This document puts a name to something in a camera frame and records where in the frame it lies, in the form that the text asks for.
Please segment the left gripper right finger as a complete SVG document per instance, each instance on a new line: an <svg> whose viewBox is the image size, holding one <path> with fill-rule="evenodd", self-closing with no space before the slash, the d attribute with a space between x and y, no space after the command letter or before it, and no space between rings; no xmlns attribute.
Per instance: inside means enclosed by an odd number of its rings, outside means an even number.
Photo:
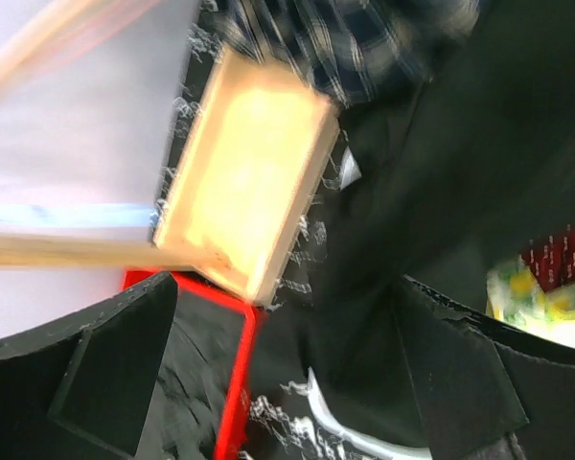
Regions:
<svg viewBox="0 0 575 460"><path fill-rule="evenodd" d="M408 280L395 313L433 458L575 459L575 349Z"/></svg>

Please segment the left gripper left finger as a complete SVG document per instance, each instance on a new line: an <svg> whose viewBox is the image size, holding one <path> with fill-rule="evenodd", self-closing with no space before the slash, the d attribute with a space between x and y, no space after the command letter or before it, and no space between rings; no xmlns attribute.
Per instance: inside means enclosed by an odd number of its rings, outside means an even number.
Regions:
<svg viewBox="0 0 575 460"><path fill-rule="evenodd" d="M172 326L158 273L76 313L0 339L0 459L130 459Z"/></svg>

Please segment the lemon print skirt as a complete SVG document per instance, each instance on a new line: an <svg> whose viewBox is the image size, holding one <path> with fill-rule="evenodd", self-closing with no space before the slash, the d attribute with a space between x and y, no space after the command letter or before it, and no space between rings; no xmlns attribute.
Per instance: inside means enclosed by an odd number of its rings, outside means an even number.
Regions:
<svg viewBox="0 0 575 460"><path fill-rule="evenodd" d="M515 259L488 272L487 293L496 320L575 349L575 283L545 292L526 264Z"/></svg>

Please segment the plaid skirt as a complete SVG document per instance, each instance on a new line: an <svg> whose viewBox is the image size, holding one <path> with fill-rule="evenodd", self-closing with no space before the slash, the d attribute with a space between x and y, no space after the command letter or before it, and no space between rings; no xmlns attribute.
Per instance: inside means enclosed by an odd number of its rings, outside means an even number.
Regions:
<svg viewBox="0 0 575 460"><path fill-rule="evenodd" d="M428 80L437 52L472 31L479 1L218 2L223 41L258 62L276 58L343 106Z"/></svg>

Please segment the red polka dot skirt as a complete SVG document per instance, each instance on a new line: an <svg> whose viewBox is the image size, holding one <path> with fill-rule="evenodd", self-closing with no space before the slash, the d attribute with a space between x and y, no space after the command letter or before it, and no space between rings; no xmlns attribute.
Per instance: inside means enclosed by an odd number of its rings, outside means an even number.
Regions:
<svg viewBox="0 0 575 460"><path fill-rule="evenodd" d="M575 225L567 225L560 235L530 241L521 258L545 292L575 283Z"/></svg>

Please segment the black skirt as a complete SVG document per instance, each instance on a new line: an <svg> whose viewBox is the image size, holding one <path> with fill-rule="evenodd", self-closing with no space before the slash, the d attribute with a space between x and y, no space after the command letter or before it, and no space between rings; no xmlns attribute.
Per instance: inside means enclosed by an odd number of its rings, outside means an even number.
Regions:
<svg viewBox="0 0 575 460"><path fill-rule="evenodd" d="M429 448L395 313L408 280L485 314L486 275L575 224L575 1L493 1L421 94L400 146L356 132L302 364L354 430Z"/></svg>

